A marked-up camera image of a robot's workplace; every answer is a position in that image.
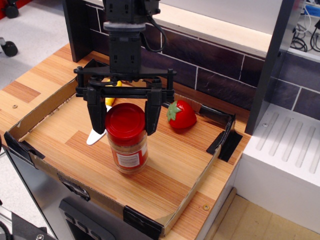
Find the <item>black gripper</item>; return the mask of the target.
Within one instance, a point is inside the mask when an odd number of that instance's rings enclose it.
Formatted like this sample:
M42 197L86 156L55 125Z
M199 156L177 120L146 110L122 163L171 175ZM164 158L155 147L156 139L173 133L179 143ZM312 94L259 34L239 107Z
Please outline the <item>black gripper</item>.
M105 98L147 99L145 130L150 136L157 130L161 105L173 102L173 79L176 71L142 65L142 46L147 47L145 26L105 26L109 33L109 65L77 67L76 96L87 101L92 128L98 134L105 130ZM150 80L146 87L116 87L117 81Z

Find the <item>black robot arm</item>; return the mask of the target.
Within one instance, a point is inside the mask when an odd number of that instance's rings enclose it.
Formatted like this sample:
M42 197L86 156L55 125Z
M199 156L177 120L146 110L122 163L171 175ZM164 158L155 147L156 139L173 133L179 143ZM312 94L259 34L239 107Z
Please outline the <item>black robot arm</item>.
M159 14L157 0L105 0L107 21L103 28L109 33L109 65L77 67L76 96L87 102L93 130L104 133L107 108L105 98L146 99L145 130L152 135L158 125L161 106L174 101L173 79L176 71L145 67L141 49L152 52L143 34L146 22L161 33L163 29L153 20Z

